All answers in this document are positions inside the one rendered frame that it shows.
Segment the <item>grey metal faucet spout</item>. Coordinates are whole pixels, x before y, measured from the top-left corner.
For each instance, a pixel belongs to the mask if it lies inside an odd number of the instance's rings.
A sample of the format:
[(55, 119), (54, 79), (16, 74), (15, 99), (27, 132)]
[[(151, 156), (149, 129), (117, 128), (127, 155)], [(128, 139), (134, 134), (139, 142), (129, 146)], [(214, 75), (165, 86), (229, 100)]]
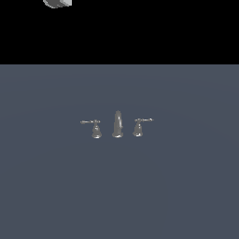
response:
[(115, 138), (123, 137), (123, 132), (121, 131), (122, 128), (123, 126), (122, 126), (121, 112), (117, 110), (115, 113), (114, 132), (112, 136)]

